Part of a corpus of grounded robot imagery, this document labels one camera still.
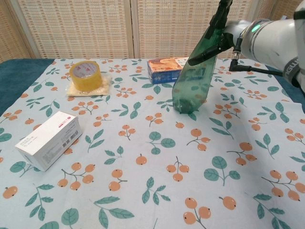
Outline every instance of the plastic bottle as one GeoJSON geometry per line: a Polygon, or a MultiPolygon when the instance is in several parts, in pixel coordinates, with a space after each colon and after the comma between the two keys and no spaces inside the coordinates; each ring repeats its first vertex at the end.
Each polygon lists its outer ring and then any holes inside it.
{"type": "MultiPolygon", "coordinates": [[[[222,29],[215,29],[210,39],[205,33],[193,50],[193,58],[211,46],[216,45],[221,38],[222,29]]],[[[172,90],[173,106],[180,113],[191,114],[205,102],[216,63],[216,56],[195,66],[186,63],[172,90]]]]}

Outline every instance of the white cardboard box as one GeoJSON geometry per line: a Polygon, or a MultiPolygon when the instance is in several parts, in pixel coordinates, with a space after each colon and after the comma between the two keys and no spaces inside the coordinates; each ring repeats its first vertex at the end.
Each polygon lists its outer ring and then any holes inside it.
{"type": "Polygon", "coordinates": [[[46,171],[80,135],[78,117],[59,111],[15,147],[28,163],[46,171]]]}

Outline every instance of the cardboard box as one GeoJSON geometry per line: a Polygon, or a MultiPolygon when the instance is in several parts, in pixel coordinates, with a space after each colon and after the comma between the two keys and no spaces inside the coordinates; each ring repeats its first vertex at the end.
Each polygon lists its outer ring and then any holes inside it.
{"type": "Polygon", "coordinates": [[[148,73],[152,84],[175,82],[188,57],[149,60],[148,73]]]}
{"type": "Polygon", "coordinates": [[[28,163],[46,171],[80,135],[78,117],[59,111],[15,147],[28,163]]]}

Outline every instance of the roll of tape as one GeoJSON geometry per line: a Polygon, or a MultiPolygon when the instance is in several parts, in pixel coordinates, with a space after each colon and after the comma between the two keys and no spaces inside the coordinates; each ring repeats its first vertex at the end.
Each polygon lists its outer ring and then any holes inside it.
{"type": "Polygon", "coordinates": [[[69,73],[79,91],[90,92],[102,84],[100,67],[95,61],[78,62],[70,68],[69,73]]]}

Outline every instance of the floral tablecloth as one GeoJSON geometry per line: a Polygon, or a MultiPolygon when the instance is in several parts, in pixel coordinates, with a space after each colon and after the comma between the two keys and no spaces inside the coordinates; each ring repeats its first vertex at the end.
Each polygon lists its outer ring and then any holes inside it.
{"type": "Polygon", "coordinates": [[[141,59],[93,59],[111,94],[66,97],[82,60],[56,59],[0,119],[0,227],[304,228],[305,115],[273,76],[218,60],[207,101],[179,114],[141,59]],[[57,111],[83,134],[41,172],[14,145],[57,111]]]}

